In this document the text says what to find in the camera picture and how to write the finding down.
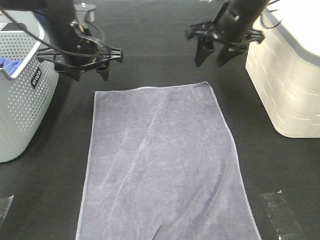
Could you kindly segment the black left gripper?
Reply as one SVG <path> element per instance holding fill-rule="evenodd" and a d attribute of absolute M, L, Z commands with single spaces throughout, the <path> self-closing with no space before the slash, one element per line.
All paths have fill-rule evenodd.
<path fill-rule="evenodd" d="M 37 60 L 53 63 L 56 72 L 64 73 L 77 82 L 80 81 L 81 73 L 89 70 L 96 70 L 104 81 L 108 81 L 110 62 L 122 63 L 123 51 L 109 47 L 101 39 L 91 36 L 78 22 L 71 22 L 70 27 L 79 38 L 75 51 L 50 46 L 37 51 Z"/>

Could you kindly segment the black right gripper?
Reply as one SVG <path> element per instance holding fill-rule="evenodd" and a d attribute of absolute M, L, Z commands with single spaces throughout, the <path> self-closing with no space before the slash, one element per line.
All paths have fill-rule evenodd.
<path fill-rule="evenodd" d="M 216 58 L 218 67 L 244 54 L 248 49 L 247 43 L 260 44 L 265 36 L 260 30 L 253 29 L 260 13 L 259 9 L 227 7 L 221 8 L 211 21 L 191 24 L 185 30 L 185 36 L 188 40 L 197 38 L 195 65 L 200 67 L 215 52 L 214 43 L 224 45 Z"/>

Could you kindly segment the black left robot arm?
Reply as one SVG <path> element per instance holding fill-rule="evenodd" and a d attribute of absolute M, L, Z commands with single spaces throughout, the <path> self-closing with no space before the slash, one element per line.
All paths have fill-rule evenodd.
<path fill-rule="evenodd" d="M 95 20 L 94 4 L 76 4 L 72 0 L 2 0 L 1 12 L 17 24 L 9 11 L 32 12 L 46 30 L 50 42 L 45 42 L 25 29 L 24 32 L 45 47 L 36 58 L 54 64 L 58 73 L 79 81 L 82 73 L 95 70 L 104 81 L 109 79 L 111 61 L 123 62 L 123 51 L 106 45 L 104 38 L 92 36 L 88 26 Z"/>

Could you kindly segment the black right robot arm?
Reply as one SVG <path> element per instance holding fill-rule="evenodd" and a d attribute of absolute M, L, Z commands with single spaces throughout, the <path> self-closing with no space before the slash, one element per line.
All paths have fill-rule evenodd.
<path fill-rule="evenodd" d="M 250 43 L 260 44 L 265 36 L 253 25 L 268 3 L 268 0 L 225 0 L 213 20 L 191 24 L 185 37 L 197 39 L 195 65 L 200 67 L 215 52 L 215 43 L 222 45 L 216 57 L 219 67 L 245 54 Z"/>

